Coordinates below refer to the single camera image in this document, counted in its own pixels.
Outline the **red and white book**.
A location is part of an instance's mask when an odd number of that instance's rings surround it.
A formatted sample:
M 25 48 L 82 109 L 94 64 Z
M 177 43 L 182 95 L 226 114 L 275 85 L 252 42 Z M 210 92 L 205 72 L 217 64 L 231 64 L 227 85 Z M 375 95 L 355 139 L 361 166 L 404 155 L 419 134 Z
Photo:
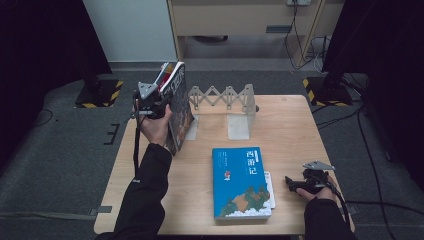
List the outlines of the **red and white book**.
M 161 71 L 159 72 L 155 84 L 157 85 L 157 89 L 161 90 L 163 85 L 169 79 L 171 73 L 173 72 L 174 64 L 172 62 L 166 62 L 161 66 Z

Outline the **dark cover book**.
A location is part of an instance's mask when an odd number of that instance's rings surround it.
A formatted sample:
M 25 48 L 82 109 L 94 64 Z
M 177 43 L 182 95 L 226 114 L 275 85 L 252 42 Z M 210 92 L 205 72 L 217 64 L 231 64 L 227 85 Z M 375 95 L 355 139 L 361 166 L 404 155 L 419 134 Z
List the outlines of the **dark cover book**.
M 186 84 L 185 63 L 172 62 L 173 72 L 159 92 L 162 95 L 170 95 L 168 105 L 172 111 L 169 120 L 169 133 L 166 146 L 173 156 L 181 150 L 186 139 L 186 134 L 194 121 L 191 111 L 188 87 Z

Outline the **person's left hand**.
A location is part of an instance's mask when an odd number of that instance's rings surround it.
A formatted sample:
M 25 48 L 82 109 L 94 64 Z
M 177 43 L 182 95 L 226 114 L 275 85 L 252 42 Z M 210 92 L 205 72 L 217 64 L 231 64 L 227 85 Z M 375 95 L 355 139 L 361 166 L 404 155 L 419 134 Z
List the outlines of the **person's left hand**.
M 141 121 L 141 132 L 149 143 L 165 146 L 168 136 L 169 119 L 172 116 L 170 106 L 165 107 L 165 114 L 160 119 L 144 118 Z

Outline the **thick blue book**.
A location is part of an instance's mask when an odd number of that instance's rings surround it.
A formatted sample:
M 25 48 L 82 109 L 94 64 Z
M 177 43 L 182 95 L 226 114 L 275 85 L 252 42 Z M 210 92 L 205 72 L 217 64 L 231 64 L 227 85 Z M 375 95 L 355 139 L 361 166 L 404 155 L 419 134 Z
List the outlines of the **thick blue book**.
M 272 216 L 261 149 L 214 148 L 215 220 L 268 219 Z

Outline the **yellow black striped stand base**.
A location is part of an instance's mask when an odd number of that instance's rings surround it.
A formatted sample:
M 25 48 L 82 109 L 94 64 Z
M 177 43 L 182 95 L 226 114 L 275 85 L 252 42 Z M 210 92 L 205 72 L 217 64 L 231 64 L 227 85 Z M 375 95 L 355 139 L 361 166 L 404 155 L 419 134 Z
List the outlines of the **yellow black striped stand base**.
M 347 89 L 332 84 L 325 77 L 307 77 L 302 81 L 310 103 L 313 106 L 349 106 L 352 98 Z
M 100 89 L 90 91 L 84 86 L 75 100 L 76 108 L 111 107 L 121 90 L 121 80 L 100 80 Z

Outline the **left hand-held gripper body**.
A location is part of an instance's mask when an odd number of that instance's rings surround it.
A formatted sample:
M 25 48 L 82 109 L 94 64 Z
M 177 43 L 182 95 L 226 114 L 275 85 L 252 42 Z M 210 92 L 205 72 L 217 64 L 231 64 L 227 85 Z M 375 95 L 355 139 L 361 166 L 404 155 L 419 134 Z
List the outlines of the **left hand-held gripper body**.
M 150 119 L 160 119 L 165 115 L 166 105 L 170 102 L 170 95 L 162 95 L 157 84 L 139 82 L 133 97 L 132 118 L 144 115 Z

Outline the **person's right hand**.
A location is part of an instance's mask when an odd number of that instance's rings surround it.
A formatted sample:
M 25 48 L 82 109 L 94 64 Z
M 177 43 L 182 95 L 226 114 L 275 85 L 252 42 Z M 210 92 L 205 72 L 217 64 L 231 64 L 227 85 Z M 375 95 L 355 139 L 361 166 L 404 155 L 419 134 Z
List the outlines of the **person's right hand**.
M 312 194 L 302 188 L 297 188 L 296 193 L 299 194 L 301 197 L 305 198 L 307 201 L 311 201 L 315 198 L 317 199 L 327 199 L 336 201 L 337 196 L 332 192 L 332 190 L 328 187 L 322 188 L 318 193 Z

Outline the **expanding metal bookend rack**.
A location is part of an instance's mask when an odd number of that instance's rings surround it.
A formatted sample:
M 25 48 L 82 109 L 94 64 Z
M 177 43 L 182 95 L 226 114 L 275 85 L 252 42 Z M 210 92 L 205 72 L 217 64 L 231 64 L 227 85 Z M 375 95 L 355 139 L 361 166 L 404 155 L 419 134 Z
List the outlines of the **expanding metal bookend rack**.
M 220 92 L 215 86 L 202 91 L 199 86 L 189 90 L 189 101 L 197 115 L 206 109 L 219 107 L 223 110 L 229 140 L 249 140 L 259 107 L 256 105 L 252 84 L 246 84 L 237 92 L 226 86 Z

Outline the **black curtain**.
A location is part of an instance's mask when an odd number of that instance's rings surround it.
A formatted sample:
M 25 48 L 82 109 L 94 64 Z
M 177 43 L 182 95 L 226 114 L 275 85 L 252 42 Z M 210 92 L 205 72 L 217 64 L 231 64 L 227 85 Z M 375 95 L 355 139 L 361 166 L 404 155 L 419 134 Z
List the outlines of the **black curtain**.
M 324 70 L 367 75 L 382 140 L 424 191 L 424 0 L 345 0 Z
M 49 91 L 110 71 L 83 0 L 0 0 L 0 169 Z

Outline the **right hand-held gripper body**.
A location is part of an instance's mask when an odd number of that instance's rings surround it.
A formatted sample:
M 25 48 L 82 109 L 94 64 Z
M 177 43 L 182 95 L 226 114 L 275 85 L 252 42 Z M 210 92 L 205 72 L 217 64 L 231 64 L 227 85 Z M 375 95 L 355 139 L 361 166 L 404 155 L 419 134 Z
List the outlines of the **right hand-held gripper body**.
M 306 180 L 304 189 L 316 194 L 326 186 L 328 170 L 334 171 L 335 167 L 321 161 L 315 160 L 303 165 L 303 177 Z

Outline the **white cabinet panel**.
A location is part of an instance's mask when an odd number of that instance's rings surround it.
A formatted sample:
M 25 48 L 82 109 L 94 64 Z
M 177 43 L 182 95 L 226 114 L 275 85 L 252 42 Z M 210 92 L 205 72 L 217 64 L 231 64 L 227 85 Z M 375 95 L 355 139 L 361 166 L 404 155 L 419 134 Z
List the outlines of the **white cabinet panel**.
M 167 0 L 83 0 L 109 62 L 177 59 Z

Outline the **white caterpillar picture book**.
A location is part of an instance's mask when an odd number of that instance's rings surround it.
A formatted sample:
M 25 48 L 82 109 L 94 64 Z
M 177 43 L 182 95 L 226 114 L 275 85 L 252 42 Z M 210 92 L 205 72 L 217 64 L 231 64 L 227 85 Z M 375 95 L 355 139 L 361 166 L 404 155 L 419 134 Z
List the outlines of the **white caterpillar picture book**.
M 267 184 L 267 190 L 270 194 L 270 198 L 269 198 L 270 207 L 271 207 L 271 209 L 275 209 L 276 202 L 275 202 L 271 173 L 269 171 L 264 171 L 264 175 L 265 175 L 265 180 L 266 180 L 266 184 Z

